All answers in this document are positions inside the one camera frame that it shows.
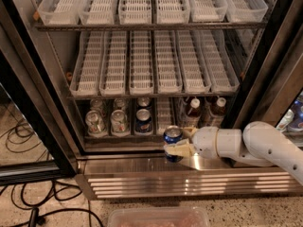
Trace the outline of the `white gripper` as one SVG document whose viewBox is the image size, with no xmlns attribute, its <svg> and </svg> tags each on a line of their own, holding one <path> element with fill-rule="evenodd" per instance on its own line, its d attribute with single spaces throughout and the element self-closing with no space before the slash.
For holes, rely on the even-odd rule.
<svg viewBox="0 0 303 227">
<path fill-rule="evenodd" d="M 188 139 L 183 139 L 174 144 L 164 145 L 164 150 L 169 155 L 191 157 L 196 152 L 206 159 L 217 159 L 217 127 L 195 127 L 182 128 L 183 137 L 191 139 L 192 144 Z"/>
</svg>

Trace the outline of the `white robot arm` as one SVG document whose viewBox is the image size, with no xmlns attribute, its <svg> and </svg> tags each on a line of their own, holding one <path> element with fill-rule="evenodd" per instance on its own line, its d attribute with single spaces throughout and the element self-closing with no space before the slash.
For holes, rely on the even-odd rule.
<svg viewBox="0 0 303 227">
<path fill-rule="evenodd" d="M 168 155 L 205 159 L 230 158 L 250 166 L 279 166 L 303 184 L 303 151 L 272 125 L 255 121 L 243 131 L 191 128 L 186 138 L 165 144 Z"/>
</svg>

